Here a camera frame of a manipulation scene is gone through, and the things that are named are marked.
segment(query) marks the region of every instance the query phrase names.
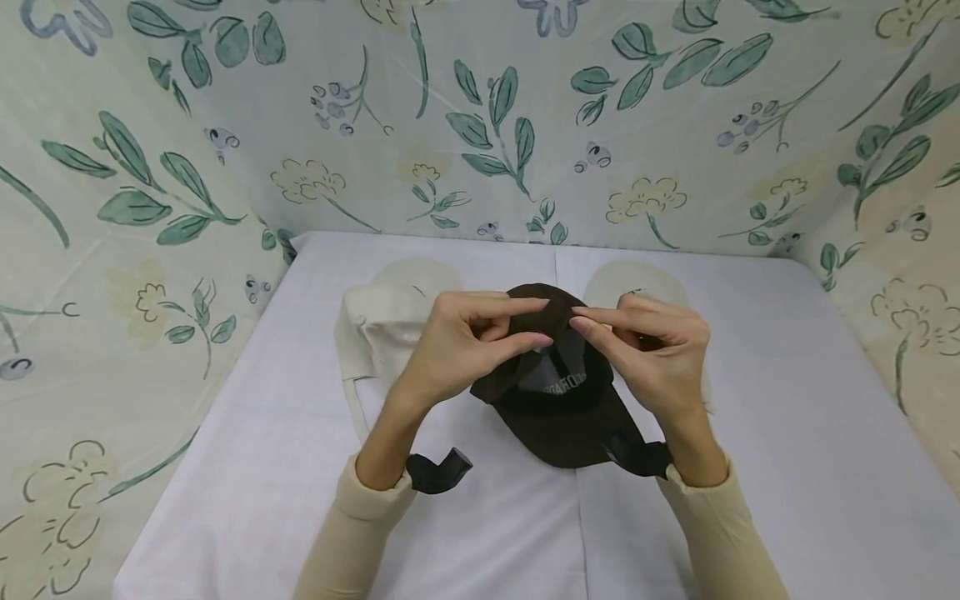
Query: white cap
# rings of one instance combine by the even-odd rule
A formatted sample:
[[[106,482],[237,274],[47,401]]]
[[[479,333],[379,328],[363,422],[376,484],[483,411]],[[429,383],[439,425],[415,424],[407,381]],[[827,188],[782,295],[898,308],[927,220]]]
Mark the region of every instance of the white cap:
[[[441,292],[460,289],[460,278],[445,264],[404,258],[384,267],[371,283],[344,293],[333,337],[344,394],[361,441],[369,427],[355,381],[376,377],[389,389],[410,360],[433,301]]]
[[[587,306],[616,308],[620,296],[629,293],[690,307],[686,290],[675,277],[652,265],[632,260],[612,262],[601,267],[590,279],[583,300]],[[710,401],[706,368],[701,380],[701,395],[707,410],[713,413],[716,409]]]

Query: forearm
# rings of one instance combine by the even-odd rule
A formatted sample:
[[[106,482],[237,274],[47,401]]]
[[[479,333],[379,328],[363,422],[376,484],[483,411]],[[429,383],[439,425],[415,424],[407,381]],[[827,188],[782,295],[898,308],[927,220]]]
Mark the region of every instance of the forearm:
[[[357,479],[371,490],[389,490],[400,480],[427,410],[394,388],[357,455]]]
[[[370,592],[387,538],[416,495],[404,464],[426,413],[410,406],[388,395],[359,454],[350,457],[294,600],[359,600]]]
[[[658,483],[684,530],[704,599],[788,598],[706,416],[702,422],[668,424],[664,434],[674,464],[668,481]]]

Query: floral wallpaper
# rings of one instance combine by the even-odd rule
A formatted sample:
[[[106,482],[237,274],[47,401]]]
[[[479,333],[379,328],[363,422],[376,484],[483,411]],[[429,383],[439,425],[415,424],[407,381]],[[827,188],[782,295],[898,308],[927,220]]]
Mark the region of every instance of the floral wallpaper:
[[[2,11],[5,600],[106,596],[309,229],[799,260],[960,496],[960,1]]]

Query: beige long-sleeve top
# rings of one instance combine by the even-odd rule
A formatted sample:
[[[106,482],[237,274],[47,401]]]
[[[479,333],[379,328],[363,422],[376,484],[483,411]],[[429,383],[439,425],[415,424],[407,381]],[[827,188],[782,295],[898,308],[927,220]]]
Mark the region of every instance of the beige long-sleeve top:
[[[784,600],[780,575],[756,532],[736,473],[715,488],[690,488],[671,465],[660,491],[684,530],[704,600]],[[387,537],[417,493],[406,472],[392,490],[375,492],[356,476],[350,457],[324,526],[314,541],[294,600],[366,598]]]

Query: black chin strap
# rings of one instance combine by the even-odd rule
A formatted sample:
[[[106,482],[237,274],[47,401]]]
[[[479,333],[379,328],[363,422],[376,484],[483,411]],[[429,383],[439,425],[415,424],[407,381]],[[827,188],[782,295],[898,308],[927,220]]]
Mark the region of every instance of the black chin strap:
[[[473,463],[457,448],[450,448],[439,465],[419,454],[407,457],[407,472],[417,492],[434,494],[452,490],[472,468]]]
[[[670,450],[663,442],[634,444],[615,433],[602,446],[618,467],[641,477],[656,475],[666,479],[666,468],[673,462]]]

